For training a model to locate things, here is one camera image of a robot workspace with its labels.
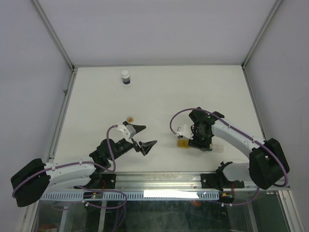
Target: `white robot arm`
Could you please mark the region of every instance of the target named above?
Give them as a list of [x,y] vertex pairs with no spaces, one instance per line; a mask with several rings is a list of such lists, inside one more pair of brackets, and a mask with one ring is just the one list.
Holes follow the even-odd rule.
[[[189,117],[194,124],[181,125],[174,132],[172,120],[179,113],[189,110],[192,110]],[[268,189],[290,171],[280,143],[275,139],[265,140],[244,132],[218,112],[190,108],[176,115],[170,122],[170,129],[178,138],[186,137],[189,147],[211,151],[212,137],[217,136],[248,157],[246,163],[221,163],[216,170],[216,179],[207,180],[216,189],[222,190],[224,184],[233,181],[253,181],[258,187]]]
[[109,160],[114,163],[115,159],[132,148],[146,156],[157,142],[154,140],[137,143],[133,139],[133,136],[146,126],[124,122],[113,127],[122,133],[124,139],[117,143],[112,139],[104,139],[94,152],[83,159],[70,163],[43,163],[41,159],[34,159],[22,168],[11,178],[17,206],[30,205],[49,192],[69,187],[84,186],[97,189],[101,183],[101,173],[104,170],[113,171],[108,169],[111,167]]

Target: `black base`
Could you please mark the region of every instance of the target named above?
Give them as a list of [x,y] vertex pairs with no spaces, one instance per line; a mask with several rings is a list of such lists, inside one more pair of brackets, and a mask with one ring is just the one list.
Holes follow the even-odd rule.
[[[275,139],[265,141],[264,146],[271,150],[283,165],[286,173],[290,167],[280,143]],[[284,175],[282,169],[271,155],[262,147],[254,148],[249,154],[249,174],[252,181],[261,189],[268,189]]]
[[[32,160],[11,178],[13,189],[29,176],[44,170],[44,167],[41,159]],[[25,207],[39,200],[49,185],[49,179],[50,176],[43,172],[25,183],[15,194],[17,206]]]
[[116,174],[110,173],[93,173],[91,176],[91,181],[84,187],[87,189],[101,189],[104,186],[104,189],[115,189],[116,186]]
[[223,189],[230,189],[233,187],[235,189],[244,189],[245,184],[243,181],[220,181],[220,177],[217,173],[211,174],[201,174],[202,189],[217,189],[223,191]]

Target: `white wall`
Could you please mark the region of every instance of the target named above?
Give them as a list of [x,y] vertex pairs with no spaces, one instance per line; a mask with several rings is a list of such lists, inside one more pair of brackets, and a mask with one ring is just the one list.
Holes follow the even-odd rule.
[[69,69],[29,0],[0,1],[0,35],[0,225],[13,232],[10,178],[44,156]]
[[275,0],[39,0],[74,65],[241,64]]
[[285,151],[309,230],[309,1],[286,0],[247,67],[267,138]]

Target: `aluminum frame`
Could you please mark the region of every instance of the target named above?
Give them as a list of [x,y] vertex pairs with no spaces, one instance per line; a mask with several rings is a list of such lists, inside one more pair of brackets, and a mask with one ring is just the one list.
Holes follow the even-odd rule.
[[285,213],[288,227],[291,232],[305,232],[292,191],[278,191],[282,211]]
[[46,153],[47,156],[44,159],[46,162],[48,162],[50,159],[53,159],[55,157],[56,149],[58,147],[58,142],[59,142],[59,139],[60,139],[60,134],[61,134],[61,131],[62,131],[63,122],[64,122],[64,119],[65,119],[65,116],[66,116],[66,113],[67,113],[69,101],[70,101],[71,94],[72,94],[72,91],[73,91],[73,85],[74,85],[74,82],[75,82],[77,71],[78,71],[78,69],[75,68],[73,71],[70,72],[68,85],[67,85],[66,89],[63,90],[64,98],[63,98],[63,102],[62,102],[61,107],[60,107],[60,112],[59,112],[59,116],[58,116],[58,119],[57,119],[56,127],[54,129],[53,138],[50,142],[49,150]]
[[256,39],[254,40],[254,43],[252,44],[244,62],[242,63],[242,67],[246,68],[247,64],[249,63],[252,55],[254,54],[255,50],[257,49],[258,45],[260,44],[264,34],[266,33],[268,26],[270,25],[273,17],[276,15],[278,9],[280,8],[283,0],[276,0],[273,7],[271,8],[268,16],[266,17],[266,20],[264,24],[262,25],[262,28],[260,29],[259,33],[257,34]]
[[64,49],[60,39],[58,38],[58,35],[56,34],[52,24],[50,23],[49,19],[47,18],[44,9],[42,8],[41,4],[39,3],[38,0],[30,0],[33,8],[35,11],[38,13],[38,16],[40,17],[43,25],[45,26],[47,32],[49,33],[51,39],[53,40],[55,46],[57,47],[58,51],[60,52],[61,56],[67,63],[68,67],[73,71],[74,65],[72,64],[72,61],[67,54],[66,50]]
[[[144,191],[151,189],[173,189],[182,191],[217,191],[217,189],[202,188],[201,174],[215,172],[143,172],[117,173],[116,189],[120,191]],[[256,191],[254,182],[244,182],[245,188],[236,188],[235,191]],[[290,190],[289,186],[280,188],[272,186],[265,191]]]

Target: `white bottle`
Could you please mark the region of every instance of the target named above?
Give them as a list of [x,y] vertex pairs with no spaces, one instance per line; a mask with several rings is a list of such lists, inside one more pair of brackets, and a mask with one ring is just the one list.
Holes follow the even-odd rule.
[[122,73],[122,82],[125,84],[125,85],[128,85],[130,84],[130,74],[127,70],[123,70]]

